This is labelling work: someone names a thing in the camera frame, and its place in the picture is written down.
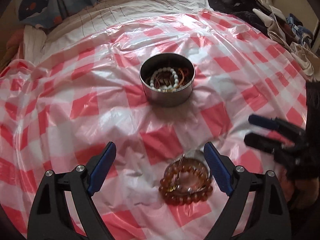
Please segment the person's right hand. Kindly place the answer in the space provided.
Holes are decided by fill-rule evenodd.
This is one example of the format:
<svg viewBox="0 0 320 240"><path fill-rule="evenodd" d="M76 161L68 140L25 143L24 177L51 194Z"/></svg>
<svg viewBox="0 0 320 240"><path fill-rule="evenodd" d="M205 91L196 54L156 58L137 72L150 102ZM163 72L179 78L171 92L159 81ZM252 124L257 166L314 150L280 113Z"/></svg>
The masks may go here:
<svg viewBox="0 0 320 240"><path fill-rule="evenodd" d="M319 178L311 180L289 180L287 170L283 169L279 182L287 202L292 207L303 209L314 204L319 197Z"/></svg>

